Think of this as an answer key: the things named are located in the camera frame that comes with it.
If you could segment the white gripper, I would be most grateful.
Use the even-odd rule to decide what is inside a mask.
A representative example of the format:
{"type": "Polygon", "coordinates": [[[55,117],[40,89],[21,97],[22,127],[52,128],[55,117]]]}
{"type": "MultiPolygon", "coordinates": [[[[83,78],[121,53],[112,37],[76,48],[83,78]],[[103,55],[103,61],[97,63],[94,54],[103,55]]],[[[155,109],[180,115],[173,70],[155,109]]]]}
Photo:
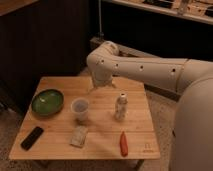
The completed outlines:
{"type": "MultiPolygon", "coordinates": [[[[112,88],[117,88],[115,84],[112,83],[112,76],[109,73],[93,72],[92,81],[95,87],[104,87],[109,85],[112,88]]],[[[94,87],[89,86],[88,92],[93,91],[94,87]]]]}

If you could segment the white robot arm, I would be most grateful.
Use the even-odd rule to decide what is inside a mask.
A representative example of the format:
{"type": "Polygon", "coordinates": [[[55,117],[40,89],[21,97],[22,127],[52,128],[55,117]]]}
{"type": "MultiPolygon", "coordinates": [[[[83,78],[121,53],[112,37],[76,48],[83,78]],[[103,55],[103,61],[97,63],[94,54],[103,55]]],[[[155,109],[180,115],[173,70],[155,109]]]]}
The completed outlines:
{"type": "Polygon", "coordinates": [[[122,57],[105,41],[87,56],[87,66],[96,87],[118,75],[178,94],[169,171],[213,171],[213,62],[122,57]]]}

